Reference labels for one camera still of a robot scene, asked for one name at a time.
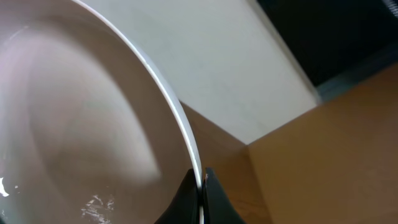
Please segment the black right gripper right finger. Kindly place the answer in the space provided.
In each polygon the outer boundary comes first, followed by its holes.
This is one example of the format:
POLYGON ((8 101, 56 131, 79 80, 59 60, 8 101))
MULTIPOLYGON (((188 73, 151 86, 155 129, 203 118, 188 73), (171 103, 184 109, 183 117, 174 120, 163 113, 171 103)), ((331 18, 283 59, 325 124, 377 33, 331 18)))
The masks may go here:
POLYGON ((229 201, 212 168, 206 168, 203 182, 204 224, 245 224, 229 201))

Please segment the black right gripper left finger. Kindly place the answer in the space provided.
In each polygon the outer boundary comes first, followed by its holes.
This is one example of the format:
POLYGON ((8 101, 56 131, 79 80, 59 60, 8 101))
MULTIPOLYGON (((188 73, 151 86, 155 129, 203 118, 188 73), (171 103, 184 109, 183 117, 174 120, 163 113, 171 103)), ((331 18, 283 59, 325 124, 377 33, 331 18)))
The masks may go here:
POLYGON ((199 193, 195 173, 189 169, 166 211, 155 224, 199 224, 199 193))

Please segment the white plate with green stain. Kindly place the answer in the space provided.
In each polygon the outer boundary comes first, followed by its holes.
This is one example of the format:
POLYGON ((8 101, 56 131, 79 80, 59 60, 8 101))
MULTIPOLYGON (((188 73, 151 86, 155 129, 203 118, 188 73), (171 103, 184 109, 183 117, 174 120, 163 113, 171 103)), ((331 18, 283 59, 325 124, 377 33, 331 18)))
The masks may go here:
POLYGON ((201 162, 151 61, 81 1, 1 2, 1 222, 154 223, 201 162))

